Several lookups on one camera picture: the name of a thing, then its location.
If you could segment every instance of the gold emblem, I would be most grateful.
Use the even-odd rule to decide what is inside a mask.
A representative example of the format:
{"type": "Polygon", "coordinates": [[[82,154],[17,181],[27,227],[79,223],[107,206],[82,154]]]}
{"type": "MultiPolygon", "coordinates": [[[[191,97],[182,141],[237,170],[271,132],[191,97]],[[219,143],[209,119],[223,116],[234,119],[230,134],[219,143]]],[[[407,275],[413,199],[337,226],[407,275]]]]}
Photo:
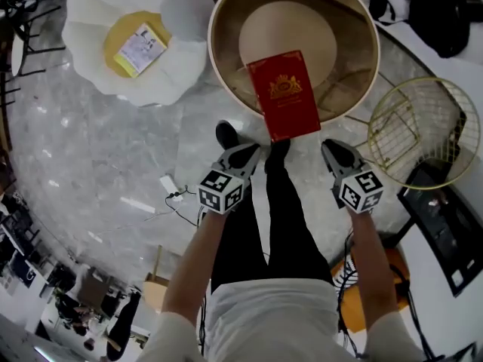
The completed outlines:
{"type": "Polygon", "coordinates": [[[302,91],[300,81],[294,75],[289,79],[288,75],[279,75],[275,83],[270,82],[270,99],[277,100],[278,98],[288,97],[302,91]]]}

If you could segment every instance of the black bag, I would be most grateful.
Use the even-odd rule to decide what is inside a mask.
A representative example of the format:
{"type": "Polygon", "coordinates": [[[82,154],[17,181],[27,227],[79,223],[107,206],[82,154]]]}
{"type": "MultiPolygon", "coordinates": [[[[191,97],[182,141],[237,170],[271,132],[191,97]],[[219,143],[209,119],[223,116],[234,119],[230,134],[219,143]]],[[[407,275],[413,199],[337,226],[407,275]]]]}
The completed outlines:
{"type": "MultiPolygon", "coordinates": [[[[379,20],[388,5],[394,20],[388,0],[371,0],[372,17],[379,20]]],[[[468,44],[470,20],[466,0],[410,0],[409,18],[404,21],[440,57],[458,55],[468,44]]]]}

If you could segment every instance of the gray marble floor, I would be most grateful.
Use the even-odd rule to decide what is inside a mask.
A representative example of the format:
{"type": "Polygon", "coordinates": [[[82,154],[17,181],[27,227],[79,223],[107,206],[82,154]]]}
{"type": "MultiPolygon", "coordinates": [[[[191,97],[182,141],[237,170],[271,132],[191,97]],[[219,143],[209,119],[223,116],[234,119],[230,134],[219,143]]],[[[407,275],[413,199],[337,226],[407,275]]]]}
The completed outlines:
{"type": "MultiPolygon", "coordinates": [[[[65,4],[49,0],[39,10],[56,2],[65,4]]],[[[61,10],[35,24],[41,30],[37,46],[62,43],[65,14],[61,10]]],[[[384,35],[381,48],[383,76],[353,113],[363,119],[369,119],[377,101],[392,87],[389,81],[397,84],[428,75],[384,35]]],[[[29,57],[25,71],[36,66],[48,70],[13,83],[21,91],[8,107],[8,119],[17,186],[42,227],[42,238],[60,259],[66,258],[67,248],[80,261],[130,283],[144,279],[160,244],[165,248],[160,273],[169,277],[195,229],[170,213],[159,178],[169,173],[180,187],[194,190],[221,153],[214,136],[216,123],[227,119],[244,135],[268,146],[263,119],[237,104],[210,71],[178,103],[138,109],[117,96],[102,95],[78,76],[68,51],[29,57]],[[149,205],[155,213],[132,207],[123,198],[149,205]]],[[[329,260],[343,247],[349,219],[332,198],[333,178],[320,155],[320,142],[333,137],[360,143],[366,133],[364,125],[344,118],[319,133],[296,138],[288,154],[287,168],[307,225],[329,260]]],[[[396,232],[407,215],[395,196],[398,186],[382,178],[386,193],[374,219],[378,229],[396,232]]],[[[265,181],[260,162],[253,177],[254,203],[263,247],[269,253],[265,181]]],[[[195,196],[186,195],[176,207],[195,221],[195,196]]]]}

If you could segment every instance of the black shoe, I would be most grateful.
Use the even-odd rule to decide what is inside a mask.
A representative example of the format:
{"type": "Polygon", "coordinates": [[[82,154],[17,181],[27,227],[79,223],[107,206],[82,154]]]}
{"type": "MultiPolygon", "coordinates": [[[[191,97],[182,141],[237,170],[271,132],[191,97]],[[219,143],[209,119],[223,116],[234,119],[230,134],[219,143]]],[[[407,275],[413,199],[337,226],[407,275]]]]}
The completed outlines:
{"type": "Polygon", "coordinates": [[[272,150],[265,162],[265,173],[268,173],[268,170],[284,167],[285,156],[290,150],[290,145],[290,140],[283,140],[272,144],[272,150]]]}
{"type": "Polygon", "coordinates": [[[240,144],[238,133],[228,121],[220,121],[216,129],[217,141],[225,150],[234,148],[240,144]]]}

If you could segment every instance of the wooden stool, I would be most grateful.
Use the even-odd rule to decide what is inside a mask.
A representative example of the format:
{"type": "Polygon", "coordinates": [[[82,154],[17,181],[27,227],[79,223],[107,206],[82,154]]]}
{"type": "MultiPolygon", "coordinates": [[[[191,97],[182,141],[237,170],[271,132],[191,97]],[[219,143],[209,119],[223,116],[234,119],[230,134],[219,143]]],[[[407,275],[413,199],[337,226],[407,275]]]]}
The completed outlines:
{"type": "Polygon", "coordinates": [[[163,300],[165,299],[166,289],[168,288],[169,281],[156,276],[158,270],[159,260],[161,259],[161,245],[158,245],[158,255],[156,256],[156,263],[152,273],[146,276],[146,280],[143,283],[144,300],[149,307],[152,307],[156,312],[161,311],[163,300]]]}

